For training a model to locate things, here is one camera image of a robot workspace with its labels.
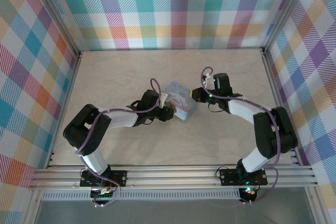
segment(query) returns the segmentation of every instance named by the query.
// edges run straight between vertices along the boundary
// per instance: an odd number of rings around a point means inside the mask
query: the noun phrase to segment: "aluminum rail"
[[[127,184],[123,190],[133,189],[209,189],[243,188],[242,186],[221,186],[215,177],[220,165],[193,166],[113,166],[113,170],[127,170]],[[80,188],[80,171],[84,166],[54,166],[36,170],[31,181],[31,190],[87,190]],[[279,179],[277,187],[315,187],[317,181],[310,166],[278,165]],[[267,169],[268,185],[275,181],[274,169]]]

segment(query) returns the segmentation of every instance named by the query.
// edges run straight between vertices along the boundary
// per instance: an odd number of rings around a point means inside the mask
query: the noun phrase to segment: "plaid wallpaper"
[[[336,223],[336,0],[299,0],[270,60],[301,156]]]
[[[41,0],[0,0],[0,223],[18,223],[75,58]]]
[[[285,1],[54,0],[84,50],[260,47]]]

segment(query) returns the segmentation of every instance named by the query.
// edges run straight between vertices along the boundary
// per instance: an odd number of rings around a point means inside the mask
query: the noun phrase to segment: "small box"
[[[176,115],[185,121],[197,109],[197,102],[190,97],[190,90],[177,81],[171,82],[164,90],[168,93],[168,102],[175,106]]]

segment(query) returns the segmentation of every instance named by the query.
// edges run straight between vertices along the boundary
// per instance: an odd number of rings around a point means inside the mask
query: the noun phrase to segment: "wooden floor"
[[[85,104],[124,108],[150,89],[151,77],[162,88],[178,81],[195,89],[200,87],[199,76],[206,66],[212,66],[214,73],[228,73],[234,92],[275,106],[257,49],[85,52],[52,164],[80,164],[62,132]],[[199,104],[185,122],[173,118],[109,130],[99,149],[110,164],[236,164],[255,146],[250,123],[225,112],[211,113],[206,104]],[[291,163],[290,156],[282,155],[280,163]]]

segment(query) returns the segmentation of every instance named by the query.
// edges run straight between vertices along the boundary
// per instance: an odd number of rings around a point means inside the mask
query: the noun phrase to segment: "purple cable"
[[[92,169],[88,166],[88,164],[85,162],[85,160],[84,160],[83,157],[80,156],[79,158],[80,158],[80,160],[85,164],[85,168],[86,168],[90,173],[92,173],[93,175],[95,175],[95,176],[98,177],[98,178],[104,179],[104,180],[106,180],[106,181],[108,181],[108,182],[110,182],[110,183],[115,184],[117,187],[119,187],[118,194],[114,196],[114,199],[112,199],[112,200],[110,200],[109,202],[107,202],[106,204],[103,204],[103,205],[102,205],[102,204],[98,204],[98,203],[96,202],[96,199],[94,198],[94,199],[93,199],[93,204],[94,204],[95,206],[97,206],[97,207],[105,207],[105,206],[108,206],[109,204],[115,202],[116,199],[117,199],[117,198],[120,196],[120,194],[121,194],[121,186],[119,185],[119,183],[116,182],[116,181],[114,181],[114,180],[112,180],[112,179],[109,179],[109,178],[100,176],[98,173],[96,173],[94,170],[92,170]]]
[[[159,98],[157,99],[157,101],[156,101],[156,103],[155,103],[155,105],[154,105],[153,107],[151,107],[151,108],[148,109],[148,110],[138,110],[138,111],[137,111],[137,110],[126,110],[126,109],[109,109],[109,110],[104,110],[104,111],[100,112],[100,113],[96,116],[96,118],[94,119],[94,121],[93,121],[93,123],[92,123],[92,125],[91,125],[91,128],[90,128],[90,130],[89,130],[89,133],[88,133],[86,139],[84,140],[83,144],[76,150],[75,153],[76,153],[76,154],[79,154],[80,151],[87,145],[87,143],[88,143],[88,141],[89,141],[89,139],[90,139],[90,137],[91,137],[91,135],[92,135],[93,128],[94,128],[94,126],[96,125],[96,123],[97,123],[97,121],[98,121],[98,118],[99,118],[100,116],[102,116],[103,114],[106,114],[106,113],[108,113],[108,112],[112,112],[112,111],[124,111],[124,112],[130,112],[130,113],[147,113],[147,112],[150,112],[150,111],[152,111],[153,109],[155,109],[157,106],[159,106],[159,105],[160,105],[160,98],[161,98],[161,87],[160,87],[158,81],[155,80],[154,78],[152,78],[152,79],[151,79],[151,87],[152,87],[152,89],[153,89],[155,92],[156,92],[156,90],[154,89],[153,81],[156,83],[157,88],[158,88],[158,91],[159,91]],[[108,181],[108,182],[111,182],[111,183],[115,184],[117,187],[119,187],[119,192],[118,192],[118,194],[114,197],[114,199],[110,200],[109,202],[107,202],[107,203],[104,204],[104,205],[101,205],[101,204],[96,203],[96,199],[94,198],[94,199],[93,199],[93,203],[94,203],[94,205],[95,205],[95,206],[99,206],[99,207],[103,207],[103,206],[108,206],[109,204],[111,204],[111,203],[113,203],[114,201],[116,201],[116,199],[117,199],[117,198],[120,196],[120,194],[121,194],[121,187],[120,187],[120,185],[119,185],[116,181],[111,180],[111,179],[106,178],[106,177],[103,177],[103,176],[99,175],[98,173],[96,173],[95,171],[93,171],[93,170],[87,165],[87,163],[85,162],[85,160],[83,159],[82,156],[79,156],[79,158],[80,158],[80,160],[85,164],[86,169],[87,169],[90,173],[94,174],[94,175],[95,175],[96,177],[98,177],[98,178],[104,179],[104,180],[106,180],[106,181]]]
[[[248,104],[251,104],[251,105],[253,105],[253,106],[257,107],[257,108],[260,108],[261,110],[265,111],[265,112],[269,115],[269,117],[271,118],[272,124],[273,124],[273,126],[274,126],[274,128],[275,128],[275,135],[276,135],[276,139],[277,139],[277,156],[276,156],[276,159],[275,159],[275,161],[274,161],[273,164],[266,164],[266,165],[264,165],[263,167],[264,167],[264,168],[273,168],[273,169],[275,170],[275,172],[276,172],[276,178],[275,178],[275,181],[274,181],[273,185],[272,185],[271,188],[268,190],[268,192],[265,193],[265,194],[264,194],[263,196],[261,196],[260,198],[258,198],[257,200],[255,200],[255,202],[256,202],[256,201],[259,201],[259,200],[265,198],[267,195],[269,195],[269,193],[275,188],[275,185],[277,184],[277,182],[278,182],[278,178],[279,178],[278,170],[275,168],[275,166],[278,164],[279,159],[280,159],[280,149],[281,149],[280,133],[279,133],[279,129],[278,129],[277,122],[275,121],[275,118],[274,118],[274,116],[272,115],[272,113],[271,113],[267,108],[265,108],[265,107],[263,107],[263,106],[261,106],[261,105],[255,103],[255,102],[246,100],[246,99],[244,99],[244,98],[239,98],[239,97],[221,97],[221,96],[214,95],[214,94],[210,93],[210,92],[206,89],[206,87],[204,86],[204,83],[203,83],[203,75],[204,75],[205,70],[207,70],[207,69],[210,69],[210,75],[212,75],[212,73],[214,72],[214,69],[213,69],[212,67],[205,67],[205,68],[202,70],[202,73],[201,73],[201,85],[202,85],[202,88],[205,90],[206,93],[212,95],[212,97],[214,97],[214,98],[218,98],[218,99],[226,99],[226,100],[237,100],[237,101],[242,101],[242,102],[246,102],[246,103],[248,103]]]

